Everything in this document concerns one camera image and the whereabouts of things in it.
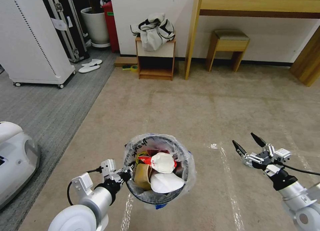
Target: small wooden cabinet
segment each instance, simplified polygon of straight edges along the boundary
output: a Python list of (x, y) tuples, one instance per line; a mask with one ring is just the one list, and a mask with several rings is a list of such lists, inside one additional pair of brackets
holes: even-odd
[(144, 51), (141, 38), (136, 37), (139, 79), (172, 80), (176, 40), (168, 41), (158, 50)]

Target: wooden furniture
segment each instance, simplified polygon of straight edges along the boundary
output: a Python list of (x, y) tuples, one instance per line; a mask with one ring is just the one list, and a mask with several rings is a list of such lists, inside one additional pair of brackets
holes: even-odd
[(236, 72), (240, 66), (240, 62), (249, 45), (250, 39), (243, 32), (238, 30), (215, 30), (211, 34), (206, 66), (210, 72), (216, 52), (231, 51), (233, 71)]
[(136, 37), (139, 79), (172, 81), (175, 47), (176, 40), (174, 39), (166, 42), (156, 51), (147, 52), (142, 48), (141, 38)]
[[(186, 80), (189, 77), (200, 15), (320, 19), (320, 0), (194, 0), (186, 50)], [(306, 86), (311, 86), (320, 76), (320, 27), (296, 59), (290, 72)]]
[(136, 65), (137, 58), (136, 57), (117, 57), (116, 61), (114, 62), (115, 67), (122, 67), (126, 65)]

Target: white flower pot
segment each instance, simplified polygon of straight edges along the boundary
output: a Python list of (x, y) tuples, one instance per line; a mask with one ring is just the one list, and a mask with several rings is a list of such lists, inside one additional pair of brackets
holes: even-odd
[(94, 47), (110, 46), (104, 13), (88, 13), (90, 11), (91, 7), (82, 9), (81, 16), (91, 38), (91, 45)]

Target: gray carpet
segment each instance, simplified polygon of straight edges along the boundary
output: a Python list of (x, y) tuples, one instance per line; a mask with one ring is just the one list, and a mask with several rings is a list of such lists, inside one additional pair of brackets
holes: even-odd
[(0, 74), (0, 120), (20, 125), (41, 151), (40, 166), (31, 181), (0, 211), (0, 230), (19, 228), (112, 73), (117, 54), (94, 49), (89, 53), (90, 58), (103, 60), (101, 68), (71, 76), (63, 89), (33, 84), (15, 87), (6, 72)]

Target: yellow tape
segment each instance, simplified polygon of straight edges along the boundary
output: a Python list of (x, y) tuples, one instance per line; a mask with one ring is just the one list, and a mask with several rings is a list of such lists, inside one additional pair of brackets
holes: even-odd
[(132, 72), (137, 72), (138, 71), (138, 66), (137, 65), (132, 65), (131, 66), (131, 71)]

